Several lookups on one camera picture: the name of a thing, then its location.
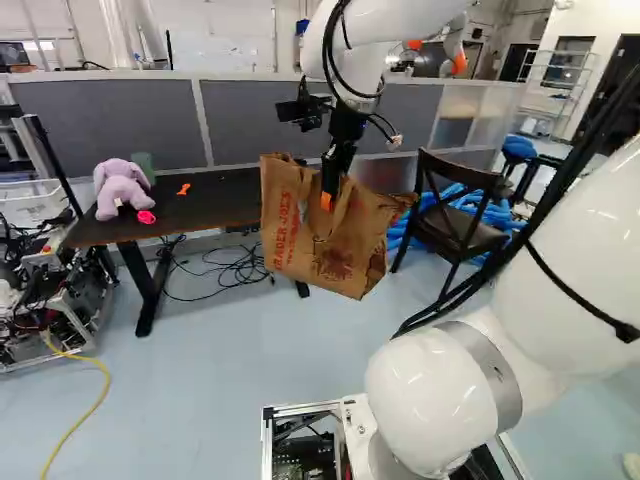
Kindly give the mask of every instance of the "cubicle partition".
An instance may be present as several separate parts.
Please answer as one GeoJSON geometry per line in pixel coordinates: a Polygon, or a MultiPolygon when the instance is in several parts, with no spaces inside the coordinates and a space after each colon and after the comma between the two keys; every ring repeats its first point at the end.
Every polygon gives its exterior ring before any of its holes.
{"type": "MultiPolygon", "coordinates": [[[[278,122],[274,105],[295,99],[297,76],[54,72],[4,80],[5,100],[40,116],[69,177],[90,176],[97,163],[136,152],[150,153],[161,174],[253,166],[273,151],[314,163],[330,140],[326,125],[301,133],[278,122]]],[[[322,82],[311,82],[310,90],[328,92],[322,82]]],[[[513,83],[391,79],[378,112],[404,144],[389,153],[369,127],[352,173],[378,190],[410,189],[421,146],[489,168],[521,95],[513,83]]]]}

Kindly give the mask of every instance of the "purple plush toy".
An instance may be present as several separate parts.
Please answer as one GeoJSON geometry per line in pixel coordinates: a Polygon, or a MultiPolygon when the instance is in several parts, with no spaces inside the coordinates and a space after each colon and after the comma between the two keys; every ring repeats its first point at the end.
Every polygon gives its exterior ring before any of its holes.
{"type": "Polygon", "coordinates": [[[93,184],[98,196],[96,219],[109,220],[118,216],[118,207],[129,203],[136,210],[148,210],[156,202],[145,193],[151,188],[142,169],[133,162],[110,158],[93,170],[93,184]]]}

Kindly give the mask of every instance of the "paper bag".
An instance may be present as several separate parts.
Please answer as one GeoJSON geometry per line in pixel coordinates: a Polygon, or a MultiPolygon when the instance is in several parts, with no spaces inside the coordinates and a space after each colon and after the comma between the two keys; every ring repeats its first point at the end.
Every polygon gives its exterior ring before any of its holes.
{"type": "Polygon", "coordinates": [[[319,171],[270,154],[260,157],[260,173],[267,269],[358,300],[384,277],[387,229],[416,194],[378,195],[344,176],[326,212],[319,171]]]}

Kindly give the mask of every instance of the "chair backrest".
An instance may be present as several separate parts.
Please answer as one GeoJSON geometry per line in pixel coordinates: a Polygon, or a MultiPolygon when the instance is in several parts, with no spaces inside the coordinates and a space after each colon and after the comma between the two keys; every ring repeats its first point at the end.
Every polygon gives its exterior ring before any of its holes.
{"type": "MultiPolygon", "coordinates": [[[[471,241],[471,237],[478,227],[478,224],[480,223],[480,220],[484,215],[484,211],[489,204],[489,200],[494,195],[498,186],[502,182],[502,176],[497,172],[486,172],[449,162],[442,158],[438,158],[435,155],[427,152],[424,148],[421,148],[418,152],[418,172],[416,175],[416,193],[418,193],[419,195],[422,194],[422,181],[424,177],[426,177],[427,182],[429,183],[429,187],[431,188],[436,199],[435,205],[429,208],[437,209],[440,211],[443,221],[448,230],[447,236],[458,244],[461,251],[466,251],[469,242],[471,241]],[[440,175],[447,180],[451,180],[452,182],[461,183],[466,188],[456,195],[442,198],[436,185],[436,181],[433,177],[433,173],[440,175]],[[456,229],[453,227],[451,219],[449,218],[444,205],[453,201],[454,199],[461,198],[462,196],[474,190],[483,191],[482,200],[478,205],[476,215],[474,216],[469,229],[461,238],[458,235],[456,229]]],[[[417,213],[417,209],[414,208],[412,214],[417,213]]]]}
{"type": "Polygon", "coordinates": [[[487,172],[458,165],[448,160],[438,158],[432,153],[427,152],[424,148],[421,148],[418,152],[418,166],[424,174],[433,172],[447,180],[462,183],[474,190],[493,191],[502,179],[502,176],[498,172],[487,172]]]}

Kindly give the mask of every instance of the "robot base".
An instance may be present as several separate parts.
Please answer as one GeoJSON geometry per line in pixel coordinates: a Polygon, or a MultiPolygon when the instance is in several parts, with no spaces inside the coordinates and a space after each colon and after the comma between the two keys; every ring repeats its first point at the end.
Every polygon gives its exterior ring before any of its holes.
{"type": "MultiPolygon", "coordinates": [[[[322,478],[342,480],[421,480],[400,463],[387,447],[384,439],[378,433],[378,425],[373,417],[366,394],[350,395],[340,400],[328,402],[308,403],[301,405],[286,405],[265,407],[262,412],[262,480],[280,478],[277,465],[283,462],[296,463],[295,455],[288,455],[283,439],[301,440],[300,435],[308,426],[313,425],[316,431],[322,432],[331,419],[335,419],[335,471],[322,478]]],[[[527,479],[528,474],[513,448],[507,434],[496,437],[496,443],[506,458],[516,478],[527,479]]],[[[434,472],[430,479],[458,480],[475,478],[473,469],[480,469],[479,464],[491,464],[491,468],[484,469],[484,477],[488,480],[502,479],[492,455],[494,452],[487,447],[481,447],[484,455],[474,451],[475,459],[469,455],[452,462],[447,472],[434,472]]]]}

